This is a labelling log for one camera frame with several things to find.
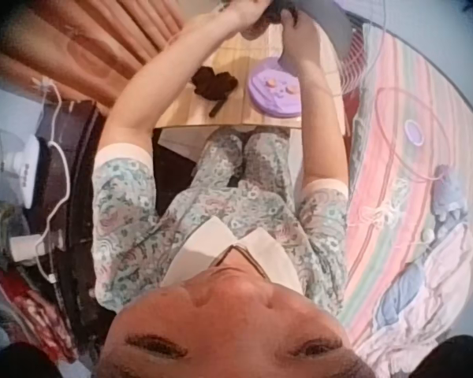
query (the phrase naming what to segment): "hand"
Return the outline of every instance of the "hand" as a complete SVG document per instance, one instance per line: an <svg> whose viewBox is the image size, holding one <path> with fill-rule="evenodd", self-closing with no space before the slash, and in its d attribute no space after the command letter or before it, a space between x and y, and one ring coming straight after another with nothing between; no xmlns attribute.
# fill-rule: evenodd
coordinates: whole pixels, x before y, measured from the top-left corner
<svg viewBox="0 0 473 378"><path fill-rule="evenodd" d="M287 69L299 75L308 66L321 67L321 40L315 22L304 12L298 12L298 23L294 26L288 10L281 13L284 32L284 53L281 60Z"/></svg>
<svg viewBox="0 0 473 378"><path fill-rule="evenodd" d="M272 0L230 0L225 12L236 16L236 32L242 32L254 25Z"/></svg>

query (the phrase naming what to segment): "wooden table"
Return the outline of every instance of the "wooden table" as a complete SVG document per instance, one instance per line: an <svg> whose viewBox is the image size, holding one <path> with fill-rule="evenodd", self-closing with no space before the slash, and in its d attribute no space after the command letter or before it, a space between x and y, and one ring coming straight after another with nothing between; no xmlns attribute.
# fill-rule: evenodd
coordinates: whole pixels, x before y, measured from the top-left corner
<svg viewBox="0 0 473 378"><path fill-rule="evenodd" d="M345 112L342 100L337 56L327 35L321 35L322 67L337 107L342 133L345 133ZM287 128L301 128L301 117L281 119L260 113L252 104L247 81L249 72L266 57L279 57L282 53L282 26L272 25L268 31L255 41L247 41L240 34L234 36L207 59L205 65L214 68L216 73L228 71L239 80L239 87L229 96L215 118L208 114L215 102L207 101L194 93L194 86L188 84L177 100L160 118L156 128L185 126L214 126L230 124L269 125Z"/></svg>

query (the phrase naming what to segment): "white cable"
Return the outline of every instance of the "white cable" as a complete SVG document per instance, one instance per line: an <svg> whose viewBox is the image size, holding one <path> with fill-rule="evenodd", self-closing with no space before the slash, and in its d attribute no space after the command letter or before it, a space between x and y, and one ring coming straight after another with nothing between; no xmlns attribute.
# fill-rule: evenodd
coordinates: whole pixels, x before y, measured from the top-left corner
<svg viewBox="0 0 473 378"><path fill-rule="evenodd" d="M66 180L66 193L65 197L63 197L58 204L54 207L53 211L50 212L49 216L46 219L46 229L44 230L43 234L40 236L39 240L35 243L35 260L37 262L37 267L39 268L40 274L46 279L48 282L51 284L55 284L57 282L56 276L54 273L47 274L43 267L42 264L40 264L40 259L39 259L39 254L37 252L38 246L44 241L46 238L47 234L50 231L50 221L56 214L56 212L60 209L61 205L63 205L65 202L67 202L70 198L70 172L69 172L69 164L66 161L66 156L65 153L63 152L63 149L60 147L59 144L57 144L54 141L54 131L56 129L56 120L58 119L58 114L61 109L61 95L58 90L58 87L56 87L56 84L53 82L53 80L49 79L48 86L45 87L45 91L49 90L48 87L51 86L54 89L54 92L56 93L56 97L58 99L58 105L56 106L56 110L54 111L53 117L50 122L50 141L47 143L49 147L54 147L56 150L58 150L58 153L61 156L61 161L63 162L63 168L65 170L65 180ZM51 250L50 248L47 248L47 253L50 254Z"/></svg>

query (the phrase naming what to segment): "short sleeve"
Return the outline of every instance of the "short sleeve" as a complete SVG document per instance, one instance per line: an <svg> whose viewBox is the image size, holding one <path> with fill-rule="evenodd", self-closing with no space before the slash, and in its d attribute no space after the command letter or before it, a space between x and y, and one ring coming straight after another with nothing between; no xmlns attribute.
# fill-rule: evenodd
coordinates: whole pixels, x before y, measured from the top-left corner
<svg viewBox="0 0 473 378"><path fill-rule="evenodd" d="M98 153L92 177L95 295L112 310L138 294L144 257L137 247L157 221L151 156L137 146L119 146Z"/></svg>
<svg viewBox="0 0 473 378"><path fill-rule="evenodd" d="M319 272L315 276L322 281L314 283L311 293L306 294L336 315L343 304L347 276L347 195L343 186L330 183L316 183L305 189L304 199L298 208L298 220L314 251L314 269Z"/></svg>

